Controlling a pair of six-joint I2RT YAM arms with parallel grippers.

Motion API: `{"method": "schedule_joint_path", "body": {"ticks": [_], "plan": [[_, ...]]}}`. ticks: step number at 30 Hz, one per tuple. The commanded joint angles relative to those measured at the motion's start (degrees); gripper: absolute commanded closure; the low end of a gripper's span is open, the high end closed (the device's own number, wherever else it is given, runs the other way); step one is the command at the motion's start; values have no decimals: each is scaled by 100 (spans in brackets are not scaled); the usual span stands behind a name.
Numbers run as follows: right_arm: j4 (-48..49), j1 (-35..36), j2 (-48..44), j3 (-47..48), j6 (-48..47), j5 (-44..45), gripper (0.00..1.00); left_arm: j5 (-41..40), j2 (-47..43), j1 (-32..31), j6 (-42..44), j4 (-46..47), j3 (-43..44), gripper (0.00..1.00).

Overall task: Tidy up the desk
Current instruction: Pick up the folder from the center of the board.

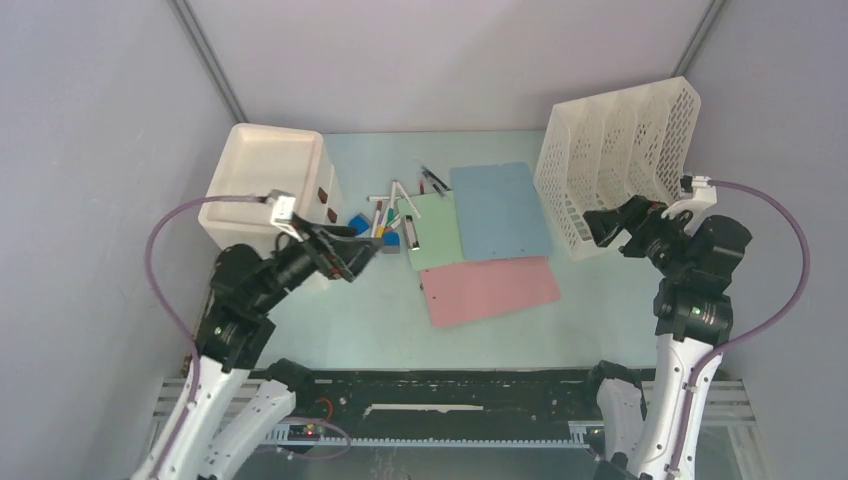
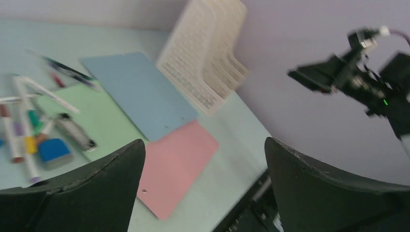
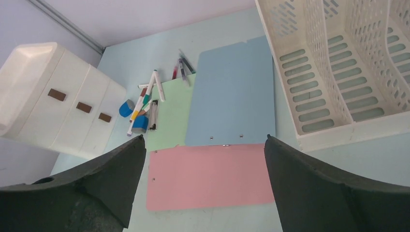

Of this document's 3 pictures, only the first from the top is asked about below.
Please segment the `green clipboard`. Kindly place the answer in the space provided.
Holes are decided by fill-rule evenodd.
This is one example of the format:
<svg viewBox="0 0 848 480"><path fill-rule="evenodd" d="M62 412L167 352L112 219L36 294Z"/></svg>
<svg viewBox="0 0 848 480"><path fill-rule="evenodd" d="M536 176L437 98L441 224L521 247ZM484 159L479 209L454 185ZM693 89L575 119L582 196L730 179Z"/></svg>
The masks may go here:
<svg viewBox="0 0 848 480"><path fill-rule="evenodd" d="M399 214L412 216L419 244L417 250L408 253L412 269L423 271L464 262L454 192L418 195L412 201L420 218L406 199L397 201Z"/></svg>

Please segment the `pink clipboard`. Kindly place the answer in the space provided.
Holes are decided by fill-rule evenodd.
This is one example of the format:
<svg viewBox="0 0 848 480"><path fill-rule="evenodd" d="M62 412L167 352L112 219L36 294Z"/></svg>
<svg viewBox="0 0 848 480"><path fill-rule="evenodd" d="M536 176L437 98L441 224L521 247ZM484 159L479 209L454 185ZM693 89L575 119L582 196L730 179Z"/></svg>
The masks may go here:
<svg viewBox="0 0 848 480"><path fill-rule="evenodd" d="M420 272L430 320L447 328L557 302L545 257L465 262Z"/></svg>

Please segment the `blue clipboard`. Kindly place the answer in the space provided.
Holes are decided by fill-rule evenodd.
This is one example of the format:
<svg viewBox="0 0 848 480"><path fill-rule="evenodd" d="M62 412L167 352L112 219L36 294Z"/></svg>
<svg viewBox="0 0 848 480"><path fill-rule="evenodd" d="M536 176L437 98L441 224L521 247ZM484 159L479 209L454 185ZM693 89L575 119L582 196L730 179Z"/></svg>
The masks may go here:
<svg viewBox="0 0 848 480"><path fill-rule="evenodd" d="M455 167L450 182L466 260L546 257L553 252L528 164Z"/></svg>

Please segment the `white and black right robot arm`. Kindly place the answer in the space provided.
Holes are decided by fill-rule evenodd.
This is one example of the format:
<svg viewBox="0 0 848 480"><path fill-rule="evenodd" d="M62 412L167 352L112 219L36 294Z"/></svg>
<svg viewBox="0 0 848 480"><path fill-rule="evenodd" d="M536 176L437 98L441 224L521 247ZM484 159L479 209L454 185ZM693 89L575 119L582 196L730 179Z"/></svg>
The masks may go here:
<svg viewBox="0 0 848 480"><path fill-rule="evenodd" d="M636 372L602 361L581 392L585 411L604 421L597 479L692 479L703 413L729 340L732 303L725 291L752 240L736 220L707 217L693 234L689 211L634 196L584 215L592 239L608 247L626 232L626 258L645 258L661 273L653 301L657 366L652 397Z"/></svg>

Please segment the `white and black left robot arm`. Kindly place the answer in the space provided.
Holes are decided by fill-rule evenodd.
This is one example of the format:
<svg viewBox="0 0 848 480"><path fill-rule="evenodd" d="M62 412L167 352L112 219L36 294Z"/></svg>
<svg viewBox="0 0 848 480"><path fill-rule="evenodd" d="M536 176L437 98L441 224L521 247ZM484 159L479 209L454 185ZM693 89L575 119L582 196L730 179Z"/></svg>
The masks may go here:
<svg viewBox="0 0 848 480"><path fill-rule="evenodd" d="M217 257L212 300L193 342L199 357L134 478L231 479L274 425L311 412L316 390L310 370L281 359L247 406L221 423L275 329L269 312L314 274L354 281L382 246L381 239L359 237L349 227L295 220L266 258L246 244L226 248Z"/></svg>

